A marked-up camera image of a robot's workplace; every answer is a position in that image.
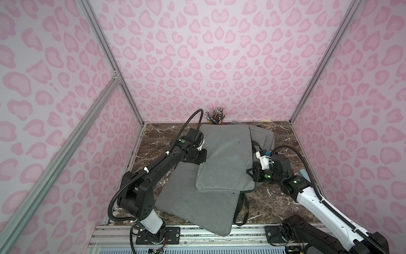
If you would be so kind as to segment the grey laptop sleeve top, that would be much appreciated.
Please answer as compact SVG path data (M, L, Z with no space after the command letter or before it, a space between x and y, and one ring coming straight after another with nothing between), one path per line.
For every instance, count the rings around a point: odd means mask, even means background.
M253 166L249 127L205 124L200 130L204 134L207 158L199 165L196 188L206 193L254 190L254 181L246 173Z

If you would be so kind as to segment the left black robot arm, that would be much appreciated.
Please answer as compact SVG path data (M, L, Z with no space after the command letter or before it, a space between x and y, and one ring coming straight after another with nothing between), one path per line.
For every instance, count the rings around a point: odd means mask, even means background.
M154 188L179 163L200 165L206 161L207 150L202 148L204 134L200 131L203 116L204 110L195 111L162 155L137 172L123 175L119 190L108 205L111 221L134 221L155 237L163 235L164 222L154 210Z

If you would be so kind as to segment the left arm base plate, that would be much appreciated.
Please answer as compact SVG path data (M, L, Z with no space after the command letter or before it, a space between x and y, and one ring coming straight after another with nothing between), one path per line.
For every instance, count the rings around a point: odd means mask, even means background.
M153 244L179 244L180 227L163 225L157 233L151 233L148 230L141 230L137 233L137 245L153 245Z

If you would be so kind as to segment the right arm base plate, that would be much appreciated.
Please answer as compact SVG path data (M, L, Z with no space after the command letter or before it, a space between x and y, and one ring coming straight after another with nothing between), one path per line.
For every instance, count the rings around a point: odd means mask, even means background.
M267 243L273 246L285 246L289 241L284 238L279 226L267 225L264 227Z

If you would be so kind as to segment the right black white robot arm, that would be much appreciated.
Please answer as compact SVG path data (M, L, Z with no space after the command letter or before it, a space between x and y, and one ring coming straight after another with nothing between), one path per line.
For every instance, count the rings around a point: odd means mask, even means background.
M304 218L292 215L279 225L279 233L269 233L267 240L281 240L285 243L304 243L324 254L388 254L389 243L379 232L370 233L353 222L319 192L315 181L293 172L286 155L278 153L280 147L271 151L252 143L257 161L246 173L256 183L279 185L284 195L309 210L330 234L311 225Z

